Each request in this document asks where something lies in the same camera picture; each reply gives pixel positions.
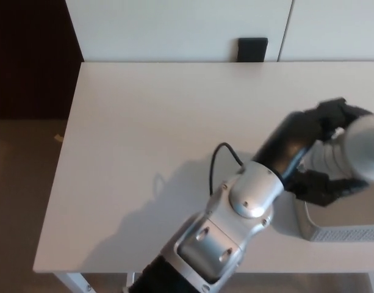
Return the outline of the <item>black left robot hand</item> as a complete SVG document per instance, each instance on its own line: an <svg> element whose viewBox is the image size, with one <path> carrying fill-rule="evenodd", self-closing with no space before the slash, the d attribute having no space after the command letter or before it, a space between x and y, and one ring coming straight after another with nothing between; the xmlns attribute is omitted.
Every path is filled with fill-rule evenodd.
<svg viewBox="0 0 374 293"><path fill-rule="evenodd" d="M345 98L330 99L312 109L291 112L253 156L253 161L277 175L284 190L297 199L328 206L342 197L363 191L369 184L356 178L330 180L327 173L301 172L298 166L315 142L326 145L337 128L348 129L352 122L368 114L366 109L348 105Z"/></svg>

